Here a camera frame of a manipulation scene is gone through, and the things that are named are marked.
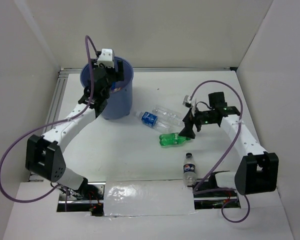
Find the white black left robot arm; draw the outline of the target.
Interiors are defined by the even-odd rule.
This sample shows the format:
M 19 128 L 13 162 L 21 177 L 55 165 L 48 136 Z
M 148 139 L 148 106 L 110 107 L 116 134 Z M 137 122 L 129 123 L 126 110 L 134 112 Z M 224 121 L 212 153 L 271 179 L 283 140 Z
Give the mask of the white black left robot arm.
M 26 169 L 70 189 L 78 200 L 87 198 L 89 193 L 97 195 L 98 189 L 66 166 L 63 152 L 75 136 L 103 112 L 112 85 L 124 80 L 124 65 L 121 60 L 116 68 L 98 65 L 92 73 L 91 84 L 84 88 L 83 96 L 65 121 L 41 136 L 32 135 L 26 147 Z

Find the orange plastic bottle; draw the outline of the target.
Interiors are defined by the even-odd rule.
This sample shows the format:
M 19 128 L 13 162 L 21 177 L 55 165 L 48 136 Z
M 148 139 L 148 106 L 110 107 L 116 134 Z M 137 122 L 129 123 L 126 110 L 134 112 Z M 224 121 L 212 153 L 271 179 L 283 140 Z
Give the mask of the orange plastic bottle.
M 122 89 L 121 87 L 117 87 L 117 88 L 114 89 L 114 92 L 118 92 L 118 91 L 120 91 L 121 89 Z

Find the crushed bottle blue label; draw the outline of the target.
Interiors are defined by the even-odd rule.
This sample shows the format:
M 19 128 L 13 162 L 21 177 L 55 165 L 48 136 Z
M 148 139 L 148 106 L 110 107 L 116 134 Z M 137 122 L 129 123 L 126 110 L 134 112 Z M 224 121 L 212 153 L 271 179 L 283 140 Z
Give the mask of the crushed bottle blue label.
M 116 82 L 113 82 L 111 87 L 110 87 L 110 92 L 111 93 L 115 93 L 117 91 L 117 88 L 116 88 Z

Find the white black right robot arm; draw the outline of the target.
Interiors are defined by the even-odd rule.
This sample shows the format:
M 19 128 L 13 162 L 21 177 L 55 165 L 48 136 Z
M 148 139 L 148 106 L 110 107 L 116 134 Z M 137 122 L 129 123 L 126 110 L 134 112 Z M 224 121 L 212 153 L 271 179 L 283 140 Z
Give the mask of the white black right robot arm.
M 242 121 L 241 111 L 226 103 L 223 92 L 210 93 L 208 98 L 210 109 L 200 111 L 196 101 L 185 96 L 183 105 L 189 111 L 182 120 L 184 128 L 179 135 L 194 139 L 194 128 L 199 132 L 203 125 L 217 124 L 228 135 L 230 148 L 237 151 L 240 160 L 235 172 L 217 171 L 215 167 L 208 172 L 210 194 L 220 196 L 225 189 L 233 189 L 240 195 L 273 192 L 277 187 L 278 156 L 256 141 Z

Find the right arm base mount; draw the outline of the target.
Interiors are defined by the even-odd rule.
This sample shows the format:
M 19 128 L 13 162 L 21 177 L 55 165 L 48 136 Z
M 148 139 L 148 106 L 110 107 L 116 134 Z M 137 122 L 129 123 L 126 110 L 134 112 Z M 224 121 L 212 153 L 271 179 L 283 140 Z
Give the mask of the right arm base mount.
M 206 191 L 211 189 L 219 189 L 217 186 L 216 178 L 210 176 L 203 184 L 198 188 L 198 191 Z M 194 209 L 206 210 L 206 209 L 220 209 L 223 204 L 233 200 L 226 207 L 227 208 L 239 208 L 240 203 L 238 195 L 234 190 L 223 190 L 205 192 L 200 194 L 194 194 Z

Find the green plastic bottle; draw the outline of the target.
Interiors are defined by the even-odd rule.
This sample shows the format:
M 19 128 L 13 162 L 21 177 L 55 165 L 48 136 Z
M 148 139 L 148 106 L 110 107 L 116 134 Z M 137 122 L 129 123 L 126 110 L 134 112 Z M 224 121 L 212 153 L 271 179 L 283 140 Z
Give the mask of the green plastic bottle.
M 159 136 L 159 144 L 161 147 L 181 146 L 190 141 L 189 137 L 180 136 L 176 133 L 161 134 Z

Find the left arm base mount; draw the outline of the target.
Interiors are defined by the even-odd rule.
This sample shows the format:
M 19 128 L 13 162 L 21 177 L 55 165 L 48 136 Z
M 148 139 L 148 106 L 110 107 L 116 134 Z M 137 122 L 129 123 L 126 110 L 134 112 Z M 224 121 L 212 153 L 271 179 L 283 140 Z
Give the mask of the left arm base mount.
M 84 212 L 94 217 L 104 216 L 104 194 L 105 182 L 89 182 L 89 191 L 85 196 L 77 192 L 58 187 L 59 197 L 57 202 L 57 213 L 79 213 Z

